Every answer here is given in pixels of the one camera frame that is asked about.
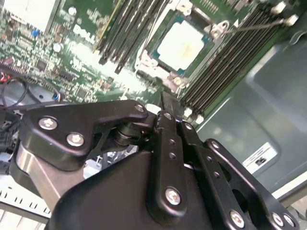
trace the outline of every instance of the sticker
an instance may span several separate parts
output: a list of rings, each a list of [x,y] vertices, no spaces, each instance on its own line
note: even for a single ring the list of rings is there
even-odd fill
[[[253,174],[255,171],[260,169],[263,165],[268,163],[277,155],[277,151],[273,146],[267,142],[262,145],[256,152],[254,152],[250,157],[243,161],[243,166]]]

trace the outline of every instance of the black ram slot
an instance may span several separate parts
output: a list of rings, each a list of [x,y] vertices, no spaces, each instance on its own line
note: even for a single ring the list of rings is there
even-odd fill
[[[242,27],[271,23],[276,18],[268,10],[256,9]],[[220,93],[238,76],[281,26],[236,33],[216,56],[181,102],[202,114]]]
[[[259,18],[262,16],[262,12],[258,12],[258,10],[255,10],[247,19],[247,21],[242,25],[242,27],[247,27],[251,25],[255,25]],[[197,80],[196,83],[194,83],[191,87],[191,89],[186,93],[186,95],[183,97],[186,103],[189,103],[190,101],[193,101],[195,97],[198,97],[199,92],[197,89],[201,90],[201,86],[205,83],[204,81],[210,77],[210,74],[219,68],[219,65],[224,62],[226,59],[227,53],[229,51],[236,48],[237,43],[240,40],[240,37],[242,35],[245,35],[246,33],[249,33],[251,31],[237,33],[234,35],[234,37],[226,44],[226,46],[223,48],[223,50],[217,55],[217,57],[213,60],[213,62],[209,65],[209,67],[205,70],[204,74]]]
[[[259,44],[259,46],[255,46],[256,49],[253,50],[253,53],[251,53],[250,55],[256,55],[259,51],[260,48],[259,47],[263,47],[263,45],[268,42],[273,35],[278,31],[278,26],[276,28],[274,28],[273,30],[269,31],[269,34],[266,34],[266,39],[259,39],[261,41],[261,44]],[[251,58],[248,58],[246,56],[244,56],[243,58],[244,63],[240,63],[240,65],[246,67],[246,65],[252,60]],[[207,96],[207,100],[205,100],[204,102],[202,102],[202,104],[199,105],[199,112],[204,111],[206,108],[208,108],[208,106],[217,98],[217,96],[231,83],[231,81],[236,78],[236,76],[238,76],[238,74],[240,74],[240,72],[238,70],[235,70],[236,67],[234,67],[233,71],[228,73],[229,79],[226,79],[227,81],[223,82],[223,84],[219,85],[219,88],[215,88],[214,91],[212,91],[210,94],[208,94]]]
[[[142,18],[142,15],[147,11],[149,6],[150,1],[141,1],[140,3],[137,2],[135,4],[131,16],[125,21],[122,27],[120,36],[118,36],[117,40],[114,41],[112,49],[109,49],[107,55],[112,61],[116,61],[114,58],[118,58],[117,53],[121,52],[127,39],[131,36],[134,28],[139,24],[140,18]]]
[[[158,4],[151,7],[151,11],[148,13],[146,19],[143,20],[141,26],[136,31],[137,35],[134,37],[133,42],[130,42],[128,48],[126,48],[124,52],[121,54],[121,58],[119,60],[118,67],[116,68],[116,71],[115,71],[116,73],[119,73],[124,67],[124,65],[126,64],[126,62],[128,61],[131,55],[131,52],[138,45],[140,38],[143,35],[143,31],[148,26],[150,20],[153,20],[155,16],[159,13],[159,10],[163,9],[167,5],[167,3],[168,3],[167,0],[164,0],[164,1],[161,0],[158,2]]]
[[[140,28],[142,29],[144,25],[144,21],[146,21],[146,19],[142,20],[142,18],[144,17],[144,15],[146,14],[148,10],[151,12],[153,8],[158,4],[159,1],[153,0],[153,1],[144,1],[144,2],[146,2],[146,4],[144,4],[142,9],[134,17],[134,20],[130,24],[130,27],[129,27],[127,35],[125,36],[125,39],[121,41],[121,43],[117,46],[117,49],[114,50],[114,52],[112,53],[111,59],[114,62],[120,61],[120,59],[123,56],[122,53],[124,52],[124,47],[125,45],[127,45],[127,42],[129,42],[131,38],[134,38],[135,36],[138,35],[139,33],[138,31]]]
[[[266,23],[267,21],[268,19],[261,18],[260,20],[257,20],[257,23],[262,24],[262,23]],[[193,106],[197,107],[198,106],[197,102],[200,100],[203,100],[206,93],[212,90],[213,88],[215,88],[214,86],[218,86],[218,82],[223,80],[221,79],[221,77],[224,74],[224,71],[229,70],[229,63],[232,63],[232,60],[235,60],[237,56],[239,56],[242,52],[245,52],[246,50],[249,52],[246,46],[248,46],[252,42],[254,38],[252,34],[253,34],[253,31],[245,32],[244,36],[241,36],[237,40],[237,43],[233,46],[233,47],[238,47],[239,49],[229,50],[230,52],[226,54],[227,61],[223,61],[221,65],[219,65],[218,71],[215,71],[212,73],[208,72],[208,75],[210,76],[210,78],[206,80],[206,89],[204,89],[202,93],[198,95],[197,98],[195,98],[195,100],[193,101]]]
[[[100,44],[99,50],[101,54],[104,55],[105,53],[107,53],[112,48],[118,37],[120,37],[119,35],[124,28],[125,22],[129,21],[129,17],[134,14],[134,7],[136,4],[135,1],[136,0],[126,0],[124,2],[120,14],[116,18],[107,38],[103,41],[102,44]]]

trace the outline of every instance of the black robotic arm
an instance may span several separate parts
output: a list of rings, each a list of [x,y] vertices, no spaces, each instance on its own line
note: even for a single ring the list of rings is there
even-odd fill
[[[127,100],[24,115],[13,171],[49,206],[47,229],[299,229],[218,141],[200,141],[175,99],[162,96],[161,107],[154,115]],[[129,145],[138,152],[83,178],[87,159]]]

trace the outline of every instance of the motherboard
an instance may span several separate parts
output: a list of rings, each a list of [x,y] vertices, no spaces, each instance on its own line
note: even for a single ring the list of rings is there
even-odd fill
[[[0,61],[74,103],[174,94],[200,124],[300,0],[0,0]]]

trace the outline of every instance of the silver screw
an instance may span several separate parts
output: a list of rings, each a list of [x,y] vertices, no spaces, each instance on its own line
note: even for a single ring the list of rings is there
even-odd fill
[[[49,118],[49,117],[40,119],[38,124],[41,128],[46,129],[46,130],[53,130],[56,127],[58,127],[56,120]]]
[[[136,108],[137,110],[139,110],[140,112],[144,112],[143,107],[142,107],[141,105],[139,105],[139,104],[136,105],[135,108]]]
[[[237,211],[232,210],[230,212],[230,217],[235,225],[237,225],[239,228],[244,228],[244,220]]]
[[[171,114],[169,114],[169,113],[165,113],[164,116],[165,116],[168,120],[171,120],[171,119],[172,119],[172,116],[171,116]]]
[[[212,143],[213,147],[215,147],[216,149],[219,148],[219,145],[215,141],[212,141],[211,143]]]
[[[278,224],[280,227],[283,226],[283,220],[278,216],[275,212],[272,213],[273,220]]]
[[[292,227],[295,227],[295,224],[294,224],[293,220],[292,220],[290,217],[288,217],[288,215],[284,214],[284,215],[283,215],[283,218],[284,218]]]
[[[84,138],[78,133],[70,133],[66,137],[67,142],[71,146],[79,147],[84,144]]]
[[[179,205],[181,198],[179,193],[172,189],[172,188],[168,188],[165,190],[165,196],[166,199],[169,201],[169,203],[171,203],[172,205]]]
[[[186,127],[187,129],[192,130],[192,126],[189,123],[186,123]]]

